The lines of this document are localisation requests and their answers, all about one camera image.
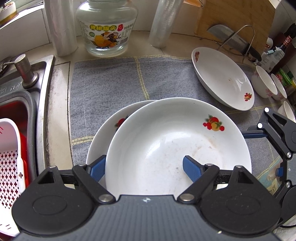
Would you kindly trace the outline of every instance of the cutting board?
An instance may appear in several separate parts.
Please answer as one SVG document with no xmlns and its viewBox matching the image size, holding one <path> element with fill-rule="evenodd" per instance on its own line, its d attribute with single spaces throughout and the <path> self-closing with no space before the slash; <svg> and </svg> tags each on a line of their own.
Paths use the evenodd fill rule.
<svg viewBox="0 0 296 241">
<path fill-rule="evenodd" d="M 200 12 L 195 34 L 199 37 L 221 41 L 207 30 L 216 25 L 224 24 L 233 31 L 250 24 L 255 29 L 252 46 L 262 53 L 269 30 L 274 19 L 275 8 L 269 0 L 207 0 Z M 253 30 L 246 27 L 239 35 L 248 41 L 252 40 Z"/>
</svg>

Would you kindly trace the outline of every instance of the countertop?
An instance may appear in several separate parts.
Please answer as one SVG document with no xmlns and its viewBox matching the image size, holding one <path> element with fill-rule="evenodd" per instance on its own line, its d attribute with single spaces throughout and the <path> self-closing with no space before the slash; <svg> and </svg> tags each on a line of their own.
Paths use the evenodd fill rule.
<svg viewBox="0 0 296 241">
<path fill-rule="evenodd" d="M 170 55 L 179 58 L 190 58 L 193 49 L 197 47 L 217 48 L 218 45 L 211 40 L 198 37 L 171 34 L 165 48 L 159 49 L 148 43 L 149 32 L 133 31 L 130 35 L 128 50 L 121 56 L 146 56 Z M 57 57 L 53 68 L 52 80 L 49 91 L 48 108 L 48 151 L 50 165 L 59 169 L 71 169 L 73 166 L 70 150 L 70 119 L 68 115 L 68 99 L 71 86 L 74 63 L 77 61 L 96 59 L 84 48 L 83 38 L 77 37 L 78 49 L 71 55 Z M 242 61 L 241 56 L 236 56 L 221 50 L 235 62 Z M 54 55 L 52 44 L 40 46 L 25 53 L 29 61 L 38 60 L 48 55 Z M 252 66 L 247 59 L 245 64 Z"/>
</svg>

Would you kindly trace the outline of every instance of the plastic jar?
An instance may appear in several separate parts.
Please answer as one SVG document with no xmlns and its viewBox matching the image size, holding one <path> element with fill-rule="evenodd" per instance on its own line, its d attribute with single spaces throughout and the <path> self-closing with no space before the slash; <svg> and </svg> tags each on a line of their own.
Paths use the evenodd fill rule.
<svg viewBox="0 0 296 241">
<path fill-rule="evenodd" d="M 86 50 L 97 57 L 112 57 L 127 49 L 138 16 L 130 0 L 87 0 L 77 9 Z"/>
</svg>

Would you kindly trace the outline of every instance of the sink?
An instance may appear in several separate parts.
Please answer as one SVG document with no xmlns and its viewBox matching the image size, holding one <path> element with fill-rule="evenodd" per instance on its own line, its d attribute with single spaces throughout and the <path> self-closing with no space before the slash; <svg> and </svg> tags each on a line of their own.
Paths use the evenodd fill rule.
<svg viewBox="0 0 296 241">
<path fill-rule="evenodd" d="M 46 120 L 53 64 L 53 55 L 31 62 L 32 71 L 39 74 L 39 79 L 28 89 L 23 88 L 16 69 L 0 78 L 0 118 L 12 119 L 27 137 L 27 149 L 31 148 L 28 153 L 30 181 L 49 165 Z"/>
</svg>

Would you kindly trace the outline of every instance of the gray cloth mat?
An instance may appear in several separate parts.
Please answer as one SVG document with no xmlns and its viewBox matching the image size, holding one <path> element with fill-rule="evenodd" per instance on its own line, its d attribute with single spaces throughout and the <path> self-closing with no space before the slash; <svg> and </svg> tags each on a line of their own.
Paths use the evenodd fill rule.
<svg viewBox="0 0 296 241">
<path fill-rule="evenodd" d="M 251 79 L 252 73 L 246 74 Z M 225 112 L 240 130 L 256 125 L 265 107 L 277 110 L 281 105 L 257 93 L 249 111 L 222 105 L 201 85 L 188 58 L 143 56 L 77 62 L 70 89 L 73 164 L 86 161 L 93 136 L 112 114 L 135 102 L 168 97 L 189 97 L 210 103 Z M 261 182 L 270 186 L 266 175 L 280 161 L 278 153 L 266 138 L 246 139 L 246 142 L 253 175 L 263 177 Z"/>
</svg>

